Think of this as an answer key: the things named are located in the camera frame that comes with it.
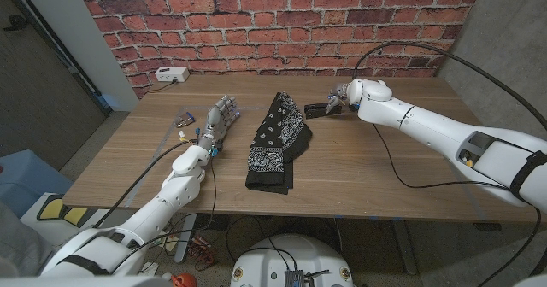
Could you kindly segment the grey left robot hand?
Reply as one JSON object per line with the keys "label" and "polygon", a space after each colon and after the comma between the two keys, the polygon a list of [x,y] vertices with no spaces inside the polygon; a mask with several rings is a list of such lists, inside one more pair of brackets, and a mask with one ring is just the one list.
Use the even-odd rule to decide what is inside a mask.
{"label": "grey left robot hand", "polygon": [[225,95],[209,110],[203,133],[197,140],[197,146],[212,150],[224,140],[230,126],[239,116],[236,98]]}

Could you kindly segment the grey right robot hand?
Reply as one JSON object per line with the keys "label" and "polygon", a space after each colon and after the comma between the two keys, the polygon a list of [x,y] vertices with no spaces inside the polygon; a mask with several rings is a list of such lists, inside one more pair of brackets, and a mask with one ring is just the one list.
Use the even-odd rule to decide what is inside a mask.
{"label": "grey right robot hand", "polygon": [[326,106],[326,113],[329,114],[333,108],[339,107],[340,105],[348,105],[350,111],[357,111],[360,107],[359,103],[351,102],[348,99],[347,89],[349,83],[335,85],[329,92],[328,104]]}

